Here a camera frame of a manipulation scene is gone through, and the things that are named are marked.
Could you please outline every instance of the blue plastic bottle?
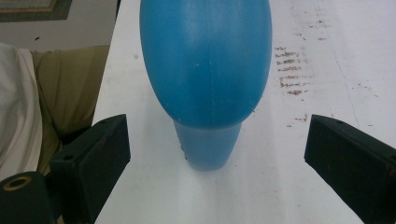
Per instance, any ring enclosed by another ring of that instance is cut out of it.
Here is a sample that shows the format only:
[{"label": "blue plastic bottle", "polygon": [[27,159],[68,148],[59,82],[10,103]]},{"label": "blue plastic bottle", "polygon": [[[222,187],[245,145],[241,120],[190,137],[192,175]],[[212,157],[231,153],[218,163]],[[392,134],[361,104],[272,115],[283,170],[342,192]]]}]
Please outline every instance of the blue plastic bottle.
[{"label": "blue plastic bottle", "polygon": [[193,167],[214,170],[228,160],[262,97],[271,25],[268,0],[141,1],[149,80]]}]

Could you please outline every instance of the fabric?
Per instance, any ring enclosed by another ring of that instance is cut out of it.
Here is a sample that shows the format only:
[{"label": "fabric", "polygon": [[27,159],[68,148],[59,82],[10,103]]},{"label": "fabric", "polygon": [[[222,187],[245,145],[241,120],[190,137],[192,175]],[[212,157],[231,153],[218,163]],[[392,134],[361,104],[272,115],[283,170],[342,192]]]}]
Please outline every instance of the fabric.
[{"label": "fabric", "polygon": [[0,43],[0,180],[36,169],[41,139],[32,55]]},{"label": "fabric", "polygon": [[109,46],[32,52],[43,117],[37,171],[46,174],[64,139],[92,125]]}]

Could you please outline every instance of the smudge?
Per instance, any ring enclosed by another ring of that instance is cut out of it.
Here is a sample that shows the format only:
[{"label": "smudge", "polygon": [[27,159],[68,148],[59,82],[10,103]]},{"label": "smudge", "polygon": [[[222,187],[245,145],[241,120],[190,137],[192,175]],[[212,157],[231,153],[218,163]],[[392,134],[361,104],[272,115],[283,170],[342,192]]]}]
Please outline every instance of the smudge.
[{"label": "smudge", "polygon": [[290,95],[300,95],[301,93],[303,93],[302,91],[288,91],[288,94]]},{"label": "smudge", "polygon": [[283,87],[286,87],[286,88],[288,88],[288,87],[293,87],[293,86],[298,86],[298,87],[301,87],[301,86],[305,86],[305,85],[307,85],[307,84],[309,84],[308,82],[305,82],[305,83],[291,83],[291,84],[289,84],[289,83],[283,83],[283,81],[280,81],[280,88],[283,88]]},{"label": "smudge", "polygon": [[288,57],[290,57],[290,56],[298,57],[298,56],[299,56],[299,53],[296,53],[296,52],[287,52],[287,51],[285,51],[283,54],[276,54],[276,55],[275,55],[276,58],[288,58]]},{"label": "smudge", "polygon": [[286,78],[286,79],[298,79],[299,77],[298,76],[286,76],[284,78]]},{"label": "smudge", "polygon": [[284,64],[284,63],[295,63],[296,61],[294,60],[294,59],[288,59],[288,60],[285,60],[285,61],[278,61],[278,62],[276,62],[276,64],[277,65],[281,65],[281,64]]},{"label": "smudge", "polygon": [[299,120],[299,121],[302,121],[302,122],[306,122],[306,121],[308,120],[308,115],[307,115],[307,114],[304,114],[304,117],[303,117],[302,119],[295,119],[295,120]]},{"label": "smudge", "polygon": [[289,72],[289,71],[299,71],[302,68],[300,66],[289,66],[285,68],[277,69],[278,72]]},{"label": "smudge", "polygon": [[277,48],[274,48],[274,49],[276,49],[276,50],[285,50],[286,48],[277,47]]}]

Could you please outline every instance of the dark stain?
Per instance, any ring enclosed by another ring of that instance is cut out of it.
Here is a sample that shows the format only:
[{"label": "dark stain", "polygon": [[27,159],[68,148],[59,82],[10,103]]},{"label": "dark stain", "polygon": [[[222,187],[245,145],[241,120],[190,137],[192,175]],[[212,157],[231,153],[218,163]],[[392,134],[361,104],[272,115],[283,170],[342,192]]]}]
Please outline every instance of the dark stain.
[{"label": "dark stain", "polygon": [[289,72],[289,71],[300,71],[300,66],[289,66],[281,69],[277,69],[278,72]]},{"label": "dark stain", "polygon": [[352,90],[355,90],[355,89],[368,89],[368,90],[370,90],[371,88],[370,87],[368,87],[368,86],[363,86],[363,85],[361,85],[361,83],[359,83],[358,84],[358,86],[357,87],[352,87]]},{"label": "dark stain", "polygon": [[298,79],[298,76],[286,76],[285,79]]},{"label": "dark stain", "polygon": [[284,63],[295,63],[296,61],[294,60],[294,59],[288,59],[288,60],[285,60],[285,61],[283,61],[283,62],[280,62],[280,61],[278,61],[278,62],[276,62],[276,64],[277,65],[281,65],[281,64],[284,64]]},{"label": "dark stain", "polygon": [[288,94],[290,95],[300,95],[301,93],[303,93],[302,91],[288,91]]},{"label": "dark stain", "polygon": [[288,87],[293,87],[293,86],[298,86],[298,87],[301,87],[301,86],[305,86],[305,85],[307,85],[307,84],[309,84],[309,83],[307,83],[307,82],[305,82],[305,83],[291,83],[291,84],[289,84],[289,83],[283,83],[282,81],[280,81],[280,88],[283,88],[283,87],[286,87],[286,88],[288,88]]},{"label": "dark stain", "polygon": [[302,119],[295,119],[295,120],[299,120],[299,121],[302,121],[302,122],[306,122],[306,121],[308,120],[308,115],[307,115],[307,114],[304,114],[304,117],[303,117]]},{"label": "dark stain", "polygon": [[277,48],[274,48],[274,49],[276,49],[276,50],[285,50],[286,48],[277,47]]},{"label": "dark stain", "polygon": [[298,56],[299,56],[299,53],[296,53],[296,52],[287,52],[287,51],[285,51],[285,52],[282,53],[282,54],[276,54],[276,55],[275,55],[276,58],[289,58],[290,56],[298,57]]}]

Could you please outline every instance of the white table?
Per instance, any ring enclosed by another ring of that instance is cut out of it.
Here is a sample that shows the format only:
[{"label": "white table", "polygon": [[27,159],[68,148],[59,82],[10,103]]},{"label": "white table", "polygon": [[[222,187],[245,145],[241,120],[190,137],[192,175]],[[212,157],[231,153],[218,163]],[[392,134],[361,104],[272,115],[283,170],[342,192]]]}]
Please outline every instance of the white table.
[{"label": "white table", "polygon": [[139,0],[122,0],[94,121],[126,114],[132,160],[97,223],[361,223],[304,162],[312,114],[396,147],[396,2],[270,0],[268,84],[228,163],[190,168],[149,84]]}]

